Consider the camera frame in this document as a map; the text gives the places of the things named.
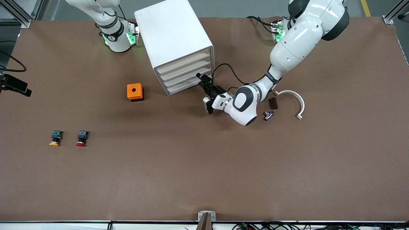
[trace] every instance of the brown paper sheet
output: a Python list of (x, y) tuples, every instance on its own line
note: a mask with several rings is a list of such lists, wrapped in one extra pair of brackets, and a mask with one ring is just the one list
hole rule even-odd
[[(267, 70), (271, 35), (249, 19), (201, 18), (216, 64), (244, 81)], [(91, 21), (33, 21), (13, 55), (30, 98), (2, 92), (0, 219), (409, 219), (409, 71), (394, 27), (351, 18), (276, 90), (250, 126), (207, 115), (200, 87), (166, 96), (144, 47), (114, 53)], [(9, 67), (18, 68), (13, 63)], [(143, 84), (131, 103), (126, 85)], [(216, 84), (240, 86), (230, 69)], [(48, 146), (53, 130), (65, 132)], [(90, 132), (77, 147), (79, 130)]]

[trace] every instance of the white curved pipe clamp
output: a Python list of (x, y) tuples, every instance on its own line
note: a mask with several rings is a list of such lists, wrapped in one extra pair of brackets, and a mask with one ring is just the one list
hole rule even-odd
[(278, 95), (283, 94), (283, 93), (288, 93), (288, 94), (294, 95), (294, 96), (300, 101), (301, 111), (300, 111), (300, 113), (297, 115), (297, 118), (298, 118), (299, 120), (303, 119), (303, 117), (301, 116), (301, 114), (304, 112), (304, 109), (305, 109), (305, 107), (306, 107), (306, 104), (304, 103), (304, 99), (300, 96), (300, 94), (298, 94), (298, 93), (296, 93), (296, 92), (294, 92), (294, 91), (291, 91), (291, 90), (284, 90), (284, 91), (281, 91), (281, 92), (277, 92), (277, 91), (276, 91), (274, 94), (275, 94), (276, 96), (278, 96)]

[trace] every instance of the yellow floor line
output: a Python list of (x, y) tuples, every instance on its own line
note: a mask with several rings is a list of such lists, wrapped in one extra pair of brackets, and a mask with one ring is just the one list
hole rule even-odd
[(371, 13), (369, 12), (368, 4), (366, 3), (366, 0), (361, 0), (362, 8), (364, 9), (365, 16), (370, 17)]

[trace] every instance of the orange push button box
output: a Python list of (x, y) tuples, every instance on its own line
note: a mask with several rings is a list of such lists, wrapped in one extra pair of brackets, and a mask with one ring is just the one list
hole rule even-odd
[(129, 84), (127, 87), (128, 99), (132, 102), (143, 101), (144, 98), (144, 88), (141, 83)]

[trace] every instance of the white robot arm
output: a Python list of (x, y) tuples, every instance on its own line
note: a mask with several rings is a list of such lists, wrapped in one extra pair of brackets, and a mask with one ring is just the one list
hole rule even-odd
[(90, 16), (102, 31), (105, 43), (114, 52), (124, 52), (137, 43), (139, 28), (120, 20), (112, 7), (120, 0), (66, 0), (68, 4)]
[(287, 31), (271, 51), (271, 65), (263, 78), (232, 95), (219, 86), (210, 86), (209, 77), (197, 75), (199, 85), (210, 97), (203, 99), (209, 114), (213, 109), (223, 110), (241, 125), (249, 125), (257, 117), (257, 104), (267, 98), (282, 76), (298, 65), (320, 39), (335, 39), (349, 23), (343, 0), (291, 0), (288, 11), (290, 20), (284, 23)]

